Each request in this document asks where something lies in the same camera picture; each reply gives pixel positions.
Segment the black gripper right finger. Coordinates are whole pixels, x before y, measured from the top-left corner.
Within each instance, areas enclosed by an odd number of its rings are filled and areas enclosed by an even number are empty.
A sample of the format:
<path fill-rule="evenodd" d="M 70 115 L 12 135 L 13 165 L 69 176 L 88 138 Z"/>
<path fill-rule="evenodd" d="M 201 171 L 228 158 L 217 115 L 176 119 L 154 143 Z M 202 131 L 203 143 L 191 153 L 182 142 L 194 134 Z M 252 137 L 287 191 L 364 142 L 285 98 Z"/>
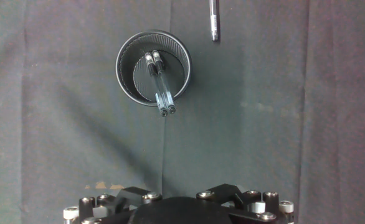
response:
<path fill-rule="evenodd" d="M 280 200 L 277 192 L 242 191 L 236 185 L 221 184 L 198 192 L 196 198 L 221 209 L 231 223 L 295 224 L 294 203 Z"/>

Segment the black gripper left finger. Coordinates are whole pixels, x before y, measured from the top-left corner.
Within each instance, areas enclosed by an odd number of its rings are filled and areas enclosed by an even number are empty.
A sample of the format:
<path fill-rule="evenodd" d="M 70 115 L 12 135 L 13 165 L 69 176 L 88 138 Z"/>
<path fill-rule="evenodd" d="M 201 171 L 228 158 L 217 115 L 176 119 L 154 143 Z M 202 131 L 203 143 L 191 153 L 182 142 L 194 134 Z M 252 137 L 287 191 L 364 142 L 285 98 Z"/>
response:
<path fill-rule="evenodd" d="M 83 197 L 77 205 L 64 208 L 64 224 L 128 223 L 140 206 L 162 199 L 161 194 L 138 187 L 121 189 L 116 196 Z"/>

